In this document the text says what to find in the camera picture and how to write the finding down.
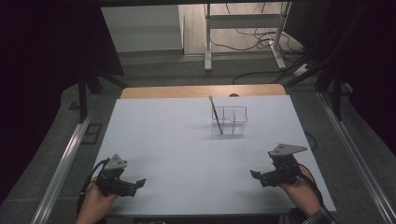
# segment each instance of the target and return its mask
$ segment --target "aluminum rail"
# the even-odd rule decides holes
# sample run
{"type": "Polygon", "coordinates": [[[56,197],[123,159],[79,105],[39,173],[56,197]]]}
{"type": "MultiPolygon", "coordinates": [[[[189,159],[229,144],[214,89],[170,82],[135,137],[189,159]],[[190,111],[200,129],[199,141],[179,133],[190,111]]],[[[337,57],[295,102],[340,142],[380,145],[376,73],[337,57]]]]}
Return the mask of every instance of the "aluminum rail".
{"type": "Polygon", "coordinates": [[[92,95],[90,97],[90,101],[88,103],[88,115],[87,118],[76,127],[73,132],[72,137],[64,151],[64,154],[59,162],[56,171],[49,182],[49,186],[41,199],[40,205],[37,207],[35,211],[35,216],[32,219],[33,223],[46,223],[50,212],[52,211],[53,205],[55,205],[56,199],[58,198],[59,192],[61,191],[62,185],[64,184],[64,180],[66,179],[66,175],[69,172],[70,166],[76,156],[78,147],[81,143],[82,137],[84,136],[85,131],[90,123],[92,114],[94,112],[94,108],[98,101],[99,97],[97,95],[92,95]]]}
{"type": "Polygon", "coordinates": [[[338,132],[341,140],[346,146],[346,151],[348,152],[350,159],[352,159],[353,164],[358,170],[358,173],[360,174],[364,185],[368,189],[371,197],[375,202],[375,205],[381,213],[382,218],[384,218],[385,222],[388,224],[396,224],[396,215],[392,205],[390,204],[388,196],[385,194],[384,190],[382,190],[381,186],[376,181],[374,175],[370,171],[361,153],[359,152],[359,149],[356,147],[353,139],[349,135],[344,123],[342,121],[339,121],[332,112],[332,103],[330,102],[329,98],[323,92],[318,92],[318,98],[322,102],[323,107],[325,108],[330,119],[332,120],[332,124],[334,125],[335,130],[338,132]]]}

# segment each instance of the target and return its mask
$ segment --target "white desk frame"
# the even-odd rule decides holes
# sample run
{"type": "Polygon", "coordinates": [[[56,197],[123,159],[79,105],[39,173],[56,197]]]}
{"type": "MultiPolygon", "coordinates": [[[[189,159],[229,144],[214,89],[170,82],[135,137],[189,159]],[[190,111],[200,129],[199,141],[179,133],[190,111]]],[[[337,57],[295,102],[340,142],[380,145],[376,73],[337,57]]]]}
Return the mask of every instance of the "white desk frame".
{"type": "Polygon", "coordinates": [[[274,41],[270,41],[271,51],[274,54],[279,69],[286,69],[285,62],[279,52],[279,39],[285,25],[290,2],[286,2],[280,14],[255,14],[255,15],[210,15],[210,4],[206,4],[206,40],[205,40],[205,71],[212,70],[212,43],[210,30],[234,28],[277,28],[274,41]]]}
{"type": "MultiPolygon", "coordinates": [[[[262,215],[294,207],[281,188],[263,188],[249,172],[273,171],[267,152],[278,143],[309,148],[290,97],[214,100],[247,107],[244,135],[211,134],[207,97],[117,101],[96,162],[118,153],[128,161],[121,179],[147,182],[133,198],[118,198],[111,216],[262,215]]],[[[311,170],[334,211],[312,151],[295,158],[311,170]]]]}

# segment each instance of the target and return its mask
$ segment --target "black stand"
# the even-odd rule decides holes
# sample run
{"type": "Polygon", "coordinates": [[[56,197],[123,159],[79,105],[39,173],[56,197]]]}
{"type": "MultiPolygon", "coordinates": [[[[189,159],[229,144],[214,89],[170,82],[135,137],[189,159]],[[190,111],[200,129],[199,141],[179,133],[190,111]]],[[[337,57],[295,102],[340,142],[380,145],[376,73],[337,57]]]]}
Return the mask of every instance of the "black stand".
{"type": "Polygon", "coordinates": [[[330,56],[328,56],[322,63],[319,63],[313,68],[308,69],[306,72],[298,76],[297,78],[289,81],[285,86],[293,86],[304,79],[311,77],[318,71],[322,71],[319,76],[315,87],[317,91],[326,91],[330,83],[333,80],[333,99],[332,99],[332,112],[339,120],[341,120],[340,114],[340,97],[341,97],[341,81],[342,81],[342,67],[338,60],[344,45],[348,41],[353,32],[354,28],[357,26],[361,16],[363,15],[365,9],[368,6],[368,1],[361,0],[357,1],[357,5],[350,15],[344,32],[335,44],[330,56]]]}

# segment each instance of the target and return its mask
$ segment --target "person's left hand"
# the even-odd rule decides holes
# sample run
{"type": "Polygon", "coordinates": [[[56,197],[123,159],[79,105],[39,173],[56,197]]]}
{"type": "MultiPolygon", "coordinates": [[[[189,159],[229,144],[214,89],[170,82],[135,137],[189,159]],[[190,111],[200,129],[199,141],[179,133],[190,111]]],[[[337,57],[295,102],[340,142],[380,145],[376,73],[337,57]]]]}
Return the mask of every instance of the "person's left hand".
{"type": "Polygon", "coordinates": [[[96,186],[94,177],[87,187],[84,202],[82,203],[81,210],[78,214],[76,224],[93,224],[100,221],[107,214],[111,205],[116,201],[118,195],[111,194],[104,196],[99,188],[96,186]]]}

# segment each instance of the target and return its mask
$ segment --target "hand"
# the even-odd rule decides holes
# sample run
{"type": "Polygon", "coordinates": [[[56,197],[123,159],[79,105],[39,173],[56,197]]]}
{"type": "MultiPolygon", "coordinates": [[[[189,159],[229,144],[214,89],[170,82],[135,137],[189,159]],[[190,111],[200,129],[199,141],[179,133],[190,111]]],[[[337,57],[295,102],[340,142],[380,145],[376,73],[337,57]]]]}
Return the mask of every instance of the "hand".
{"type": "MultiPolygon", "coordinates": [[[[300,165],[301,172],[314,181],[314,177],[309,171],[300,165]]],[[[279,185],[288,194],[291,201],[304,212],[307,217],[312,217],[321,205],[317,195],[311,189],[309,184],[302,178],[298,178],[294,184],[279,185]]]]}
{"type": "Polygon", "coordinates": [[[93,224],[100,221],[107,214],[118,195],[104,196],[94,182],[87,187],[84,202],[78,214],[76,224],[93,224]]]}

